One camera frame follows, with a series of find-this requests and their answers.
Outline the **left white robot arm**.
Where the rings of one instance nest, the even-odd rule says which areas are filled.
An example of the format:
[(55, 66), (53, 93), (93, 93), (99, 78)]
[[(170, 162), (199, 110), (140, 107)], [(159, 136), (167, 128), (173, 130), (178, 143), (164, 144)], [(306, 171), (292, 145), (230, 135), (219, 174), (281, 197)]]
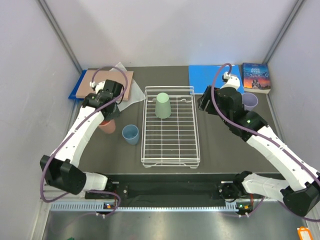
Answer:
[(99, 173), (81, 171), (80, 159), (91, 136), (104, 121), (120, 114), (117, 101), (123, 96), (124, 86), (113, 80), (100, 82), (83, 100), (78, 116), (67, 136), (51, 156), (44, 155), (40, 167), (47, 185), (78, 195), (82, 191), (96, 190), (102, 198), (114, 191), (108, 178)]

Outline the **blue cup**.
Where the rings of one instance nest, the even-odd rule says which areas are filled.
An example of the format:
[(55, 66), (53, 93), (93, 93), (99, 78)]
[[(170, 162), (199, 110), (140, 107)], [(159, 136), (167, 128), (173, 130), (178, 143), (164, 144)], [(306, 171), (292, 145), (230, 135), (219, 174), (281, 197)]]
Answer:
[(137, 145), (140, 139), (139, 129), (136, 125), (129, 124), (122, 129), (122, 136), (130, 145)]

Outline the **green cup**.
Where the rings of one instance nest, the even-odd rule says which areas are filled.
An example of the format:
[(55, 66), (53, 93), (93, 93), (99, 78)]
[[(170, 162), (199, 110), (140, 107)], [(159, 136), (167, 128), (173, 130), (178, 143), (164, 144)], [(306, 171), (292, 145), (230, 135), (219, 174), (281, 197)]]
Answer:
[(161, 92), (156, 96), (155, 115), (160, 119), (167, 119), (172, 113), (170, 97), (167, 93)]

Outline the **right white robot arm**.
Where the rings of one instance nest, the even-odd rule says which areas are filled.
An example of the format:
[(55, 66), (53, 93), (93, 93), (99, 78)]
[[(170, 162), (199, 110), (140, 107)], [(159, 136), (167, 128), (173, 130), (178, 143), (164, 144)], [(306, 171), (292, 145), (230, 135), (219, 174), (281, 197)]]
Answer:
[(264, 177), (250, 171), (235, 175), (231, 190), (223, 186), (224, 198), (260, 195), (283, 204), (288, 210), (305, 217), (320, 201), (320, 172), (300, 159), (274, 133), (256, 112), (246, 110), (240, 80), (226, 71), (222, 87), (208, 86), (198, 99), (198, 108), (219, 116), (228, 129), (260, 152), (283, 176), (283, 180)]

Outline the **purple cup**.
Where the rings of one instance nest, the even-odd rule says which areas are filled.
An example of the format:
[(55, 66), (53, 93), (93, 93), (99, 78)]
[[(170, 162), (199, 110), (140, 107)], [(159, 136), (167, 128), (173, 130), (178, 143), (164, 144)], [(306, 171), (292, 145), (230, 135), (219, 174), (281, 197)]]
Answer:
[(256, 95), (250, 92), (245, 92), (242, 94), (242, 103), (246, 111), (252, 111), (259, 103)]

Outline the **pink cup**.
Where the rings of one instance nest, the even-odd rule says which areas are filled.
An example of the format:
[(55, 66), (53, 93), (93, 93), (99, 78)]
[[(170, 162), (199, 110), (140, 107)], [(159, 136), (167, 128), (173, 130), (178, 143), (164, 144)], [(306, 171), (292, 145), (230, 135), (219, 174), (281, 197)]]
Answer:
[(115, 120), (112, 119), (110, 121), (103, 121), (98, 128), (103, 131), (105, 134), (112, 134), (116, 130)]

